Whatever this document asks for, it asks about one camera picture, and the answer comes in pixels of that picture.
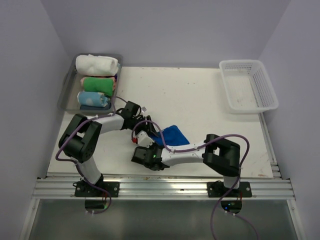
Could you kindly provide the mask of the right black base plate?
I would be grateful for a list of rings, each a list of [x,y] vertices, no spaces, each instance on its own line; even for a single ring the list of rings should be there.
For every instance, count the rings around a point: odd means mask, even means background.
[[[207,182],[207,195],[209,198],[220,198],[229,189],[224,187],[222,181]],[[242,181],[238,188],[234,188],[231,192],[226,195],[226,198],[251,198],[253,196],[250,183]]]

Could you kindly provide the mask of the white plastic basket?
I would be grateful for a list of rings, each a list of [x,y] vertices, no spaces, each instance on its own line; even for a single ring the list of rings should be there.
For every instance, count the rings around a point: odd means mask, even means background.
[[[230,112],[259,114],[279,107],[264,64],[259,60],[223,60],[219,63]]]

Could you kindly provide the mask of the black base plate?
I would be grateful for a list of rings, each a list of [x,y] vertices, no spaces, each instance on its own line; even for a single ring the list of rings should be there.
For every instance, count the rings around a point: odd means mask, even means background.
[[[209,198],[220,198],[229,189],[224,187],[222,181],[207,182],[207,195]],[[238,188],[234,188],[231,192],[226,195],[226,198],[251,198],[253,196],[250,183],[242,181]]]
[[[90,186],[85,181],[78,181],[72,184],[75,187],[74,196],[79,198],[98,198],[107,196],[107,194],[97,188],[101,188],[107,191],[110,196],[117,198],[120,190],[120,183],[116,181],[100,181],[97,182],[94,186]]]

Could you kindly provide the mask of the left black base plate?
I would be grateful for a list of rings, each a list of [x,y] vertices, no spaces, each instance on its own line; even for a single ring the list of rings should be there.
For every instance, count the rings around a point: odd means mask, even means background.
[[[94,186],[90,186],[85,181],[78,181],[72,184],[75,187],[74,196],[79,198],[98,198],[107,196],[107,194],[97,188],[101,188],[107,191],[110,196],[117,198],[120,190],[120,183],[116,181],[100,181],[97,182]]]

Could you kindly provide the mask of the grey plastic tray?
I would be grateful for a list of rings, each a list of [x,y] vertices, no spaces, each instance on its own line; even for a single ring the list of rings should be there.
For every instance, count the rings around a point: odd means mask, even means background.
[[[79,92],[83,91],[81,86],[81,79],[85,76],[78,73],[76,70],[76,57],[80,54],[76,54],[70,64],[67,74],[64,77],[62,90],[57,102],[57,107],[69,114],[83,114],[83,115],[106,115],[113,111],[115,105],[116,95],[118,91],[118,83],[120,82],[120,75],[123,65],[123,56],[115,53],[92,53],[93,56],[106,56],[112,57],[118,60],[118,78],[115,80],[115,90],[113,95],[109,98],[110,102],[106,107],[91,107],[82,106],[79,104],[77,95]]]

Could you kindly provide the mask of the white towel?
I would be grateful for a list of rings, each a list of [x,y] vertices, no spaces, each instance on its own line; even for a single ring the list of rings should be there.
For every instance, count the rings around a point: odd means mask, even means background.
[[[118,73],[118,60],[110,56],[79,55],[75,59],[78,73],[94,77],[115,76]]]

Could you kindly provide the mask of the blue cloud pattern towel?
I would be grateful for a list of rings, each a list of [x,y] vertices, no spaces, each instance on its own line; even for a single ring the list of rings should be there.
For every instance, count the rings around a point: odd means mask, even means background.
[[[103,92],[80,91],[77,94],[80,105],[104,108],[110,103],[110,99]]]

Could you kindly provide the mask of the aluminium mounting rail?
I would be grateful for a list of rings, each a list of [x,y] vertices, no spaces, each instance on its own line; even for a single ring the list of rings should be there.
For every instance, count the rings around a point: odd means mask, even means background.
[[[50,175],[36,181],[34,199],[74,199],[74,174]],[[207,183],[215,178],[181,178],[169,176],[104,176],[106,182],[118,182],[118,200],[206,200]],[[295,193],[290,180],[251,178],[252,200],[293,200]]]

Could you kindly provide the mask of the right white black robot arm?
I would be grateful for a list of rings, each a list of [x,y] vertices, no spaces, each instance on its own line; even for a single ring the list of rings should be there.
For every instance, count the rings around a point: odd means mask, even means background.
[[[131,161],[152,171],[182,165],[201,163],[223,176],[223,192],[235,196],[240,190],[240,145],[208,134],[203,144],[161,146],[152,143],[135,148]]]

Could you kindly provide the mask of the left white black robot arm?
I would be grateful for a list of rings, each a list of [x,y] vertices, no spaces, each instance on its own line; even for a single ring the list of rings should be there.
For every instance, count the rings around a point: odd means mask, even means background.
[[[121,130],[133,131],[133,142],[138,142],[138,134],[145,132],[148,137],[158,136],[155,127],[148,121],[149,115],[142,115],[142,107],[127,101],[123,108],[107,115],[86,117],[75,114],[58,142],[55,159],[59,162],[71,162],[76,167],[86,190],[92,196],[103,193],[103,175],[93,158],[99,136]]]

